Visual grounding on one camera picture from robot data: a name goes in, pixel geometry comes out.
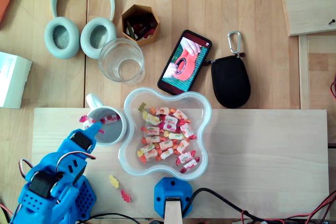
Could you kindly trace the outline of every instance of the white box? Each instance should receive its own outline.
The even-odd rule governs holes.
[[[0,52],[0,107],[19,109],[32,61]]]

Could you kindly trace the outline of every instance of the black pouch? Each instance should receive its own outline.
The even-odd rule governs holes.
[[[232,33],[238,33],[239,36],[237,51],[233,51],[231,47],[230,35]],[[231,32],[228,38],[230,49],[235,55],[208,62],[212,64],[212,83],[217,100],[224,107],[235,109],[243,106],[248,101],[251,94],[251,86],[245,65],[240,58],[245,56],[245,54],[239,54],[240,33]]]

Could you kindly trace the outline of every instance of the light blue headphones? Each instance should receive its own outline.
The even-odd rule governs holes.
[[[117,38],[117,30],[112,22],[115,10],[114,0],[110,0],[110,19],[94,18],[85,25],[81,35],[74,22],[65,17],[57,17],[57,0],[50,1],[54,19],[44,31],[44,41],[49,52],[55,57],[69,59],[75,56],[80,44],[88,57],[98,59],[104,44]],[[97,36],[104,38],[103,45],[97,42],[97,38],[95,39]]]

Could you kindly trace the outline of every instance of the empty glass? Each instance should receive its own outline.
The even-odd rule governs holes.
[[[100,70],[112,81],[138,83],[145,77],[145,62],[140,47],[129,39],[108,42],[98,59]]]

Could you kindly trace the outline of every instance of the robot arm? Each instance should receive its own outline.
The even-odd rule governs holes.
[[[83,173],[100,127],[71,132],[57,152],[29,171],[11,223],[68,224],[90,217],[96,196]]]

